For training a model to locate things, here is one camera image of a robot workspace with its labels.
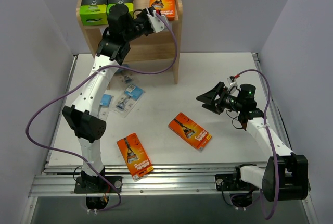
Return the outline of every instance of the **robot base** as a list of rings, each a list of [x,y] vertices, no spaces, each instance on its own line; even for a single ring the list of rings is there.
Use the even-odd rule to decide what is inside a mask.
[[[118,192],[121,192],[122,187],[122,177],[121,176],[105,176],[105,179],[107,179],[112,185],[114,185]],[[76,184],[74,188],[75,194],[96,194],[96,193],[106,193],[108,191],[109,187],[106,183],[103,183],[100,186],[93,185],[91,183],[84,182],[82,183],[82,177],[79,176],[76,179]],[[110,193],[115,193],[115,190],[113,188],[110,189]]]

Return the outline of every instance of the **wooden shelf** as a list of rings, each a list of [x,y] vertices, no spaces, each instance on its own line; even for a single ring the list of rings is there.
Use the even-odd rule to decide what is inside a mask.
[[[76,17],[83,32],[83,35],[87,41],[89,49],[93,55],[96,54],[98,43],[101,40],[101,29],[104,29],[106,25],[100,26],[84,26],[80,17],[81,0],[78,0],[76,6]],[[134,0],[135,9],[143,9],[149,7],[149,0]],[[178,83],[178,67],[179,67],[179,52],[181,46],[182,35],[182,20],[183,20],[183,4],[182,0],[175,0],[175,20],[169,23],[172,26],[177,42],[178,42],[178,57],[173,66],[173,74],[175,84]],[[147,60],[162,60],[172,59],[174,57],[174,43],[172,37],[168,31],[163,31],[158,34],[152,34],[147,37],[142,36],[130,43],[131,51],[125,58],[125,63],[135,61],[147,61]]]

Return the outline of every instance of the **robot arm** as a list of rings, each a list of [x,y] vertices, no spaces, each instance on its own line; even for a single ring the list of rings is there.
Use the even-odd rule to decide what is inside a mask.
[[[108,16],[109,27],[106,28],[103,38],[97,49],[94,64],[90,74],[98,72],[88,83],[71,107],[65,106],[64,115],[70,128],[74,130],[79,139],[82,156],[99,172],[104,175],[104,166],[100,156],[100,138],[105,132],[106,123],[98,119],[100,100],[111,78],[118,68],[98,70],[108,65],[121,65],[130,51],[129,42],[141,35],[158,33],[165,27],[156,16],[157,11],[146,8],[133,19],[124,4],[116,4],[110,8]],[[81,170],[82,181],[85,185],[99,186],[101,179],[84,163]]]
[[[257,108],[254,100],[255,86],[242,84],[240,90],[234,77],[230,77],[230,87],[219,82],[212,90],[197,97],[206,108],[216,114],[224,109],[239,112],[238,121],[242,128],[247,131],[258,143],[268,158],[265,169],[253,164],[242,164],[235,168],[233,183],[239,187],[244,183],[250,183],[263,193],[268,201],[274,200],[275,173],[273,153],[266,127],[269,127],[274,147],[277,154],[279,176],[279,201],[301,200],[308,194],[308,161],[304,155],[296,155],[289,149],[278,135],[264,123],[264,113]],[[239,90],[237,97],[231,94]]]

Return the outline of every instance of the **small blue item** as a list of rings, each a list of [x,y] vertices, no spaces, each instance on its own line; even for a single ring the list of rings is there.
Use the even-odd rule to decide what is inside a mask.
[[[133,100],[138,100],[140,98],[140,96],[143,94],[143,89],[130,84],[127,89],[124,91],[125,95],[129,95]]]
[[[123,67],[130,67],[128,64],[123,64],[122,65]],[[121,71],[123,71],[124,69],[122,69],[122,68],[119,68],[117,71],[116,71],[116,74],[118,74],[118,73],[120,73]]]
[[[102,99],[100,100],[99,105],[103,107],[109,107],[111,100],[112,100],[111,95],[104,94]]]

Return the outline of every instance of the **metal frame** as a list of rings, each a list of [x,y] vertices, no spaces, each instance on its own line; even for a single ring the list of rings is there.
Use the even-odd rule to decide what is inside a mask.
[[[261,71],[259,54],[252,54],[256,68]],[[75,69],[77,56],[74,59],[68,85],[66,91],[69,89],[71,78]],[[261,79],[265,95],[267,96],[267,87],[263,79]],[[281,119],[279,110],[273,99],[270,101],[270,110],[273,117],[274,125],[277,129],[277,134],[282,141],[290,147],[288,135],[286,133],[283,121]],[[60,116],[55,129],[58,130]],[[259,167],[264,168],[266,163],[257,163]],[[154,165],[152,173],[146,177],[141,178],[139,181],[134,182],[132,176],[125,165],[123,166],[106,166],[107,175],[121,175],[123,177],[122,195],[170,195],[170,194],[220,194],[216,190],[215,174],[217,173],[231,173],[236,164],[223,163],[223,164],[188,164],[188,165]],[[45,196],[76,196],[82,197],[81,194],[74,194],[74,180],[73,172],[75,166],[48,166],[46,163],[45,169],[40,176],[35,176],[32,183],[27,208],[24,212],[22,223],[30,223],[34,206],[38,197]],[[99,194],[89,194],[89,196],[96,196]],[[304,210],[308,217],[309,223],[318,223],[317,216],[311,201],[311,196],[308,195],[307,199],[303,200]]]

